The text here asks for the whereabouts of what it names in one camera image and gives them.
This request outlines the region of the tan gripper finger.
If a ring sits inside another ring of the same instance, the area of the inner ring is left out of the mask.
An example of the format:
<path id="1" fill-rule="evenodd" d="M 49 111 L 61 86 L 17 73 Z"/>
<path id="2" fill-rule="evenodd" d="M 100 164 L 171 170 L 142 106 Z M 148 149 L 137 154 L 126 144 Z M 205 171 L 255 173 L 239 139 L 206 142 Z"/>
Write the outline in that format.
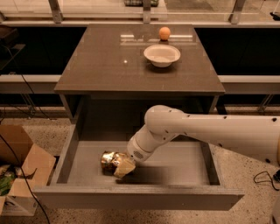
<path id="1" fill-rule="evenodd" d="M 113 165 L 115 166 L 114 175 L 119 179 L 123 178 L 130 172 L 133 172 L 136 168 L 135 161 L 123 153 L 116 154 L 113 159 Z"/>

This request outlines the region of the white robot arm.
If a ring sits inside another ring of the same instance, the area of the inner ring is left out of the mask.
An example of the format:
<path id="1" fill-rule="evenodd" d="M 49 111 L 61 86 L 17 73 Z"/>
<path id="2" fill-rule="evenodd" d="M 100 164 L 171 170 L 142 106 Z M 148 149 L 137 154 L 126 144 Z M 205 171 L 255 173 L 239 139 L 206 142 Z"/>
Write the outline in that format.
<path id="1" fill-rule="evenodd" d="M 280 117 L 195 115 L 164 105 L 147 110 L 143 127 L 129 140 L 115 176 L 122 178 L 154 151 L 182 135 L 255 158 L 280 163 Z"/>

